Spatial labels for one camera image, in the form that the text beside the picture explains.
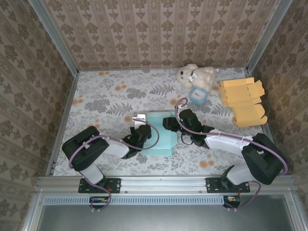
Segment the cardboard box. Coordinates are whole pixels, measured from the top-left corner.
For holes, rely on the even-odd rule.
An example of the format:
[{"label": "cardboard box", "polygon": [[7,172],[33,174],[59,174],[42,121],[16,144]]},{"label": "cardboard box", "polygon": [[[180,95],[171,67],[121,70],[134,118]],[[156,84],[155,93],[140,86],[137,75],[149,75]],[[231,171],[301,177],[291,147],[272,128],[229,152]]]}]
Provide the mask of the cardboard box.
[{"label": "cardboard box", "polygon": [[261,103],[260,96],[264,89],[260,80],[241,78],[220,82],[219,92],[226,107],[231,107],[234,113],[234,123],[240,127],[265,124],[267,116]]}]

